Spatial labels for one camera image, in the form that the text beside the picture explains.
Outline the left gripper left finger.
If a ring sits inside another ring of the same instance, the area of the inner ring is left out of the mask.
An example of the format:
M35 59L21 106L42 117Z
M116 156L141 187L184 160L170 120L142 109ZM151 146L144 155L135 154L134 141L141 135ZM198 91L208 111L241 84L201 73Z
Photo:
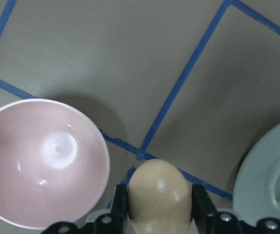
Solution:
M127 185L115 188L110 210L100 214L93 222L95 234L124 234L127 220Z

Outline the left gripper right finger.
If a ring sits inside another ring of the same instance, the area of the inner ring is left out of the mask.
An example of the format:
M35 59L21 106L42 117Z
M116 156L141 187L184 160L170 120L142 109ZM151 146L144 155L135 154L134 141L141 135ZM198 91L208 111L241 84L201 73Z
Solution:
M199 234L241 234L238 217L230 209L216 208L201 184L192 185L192 214Z

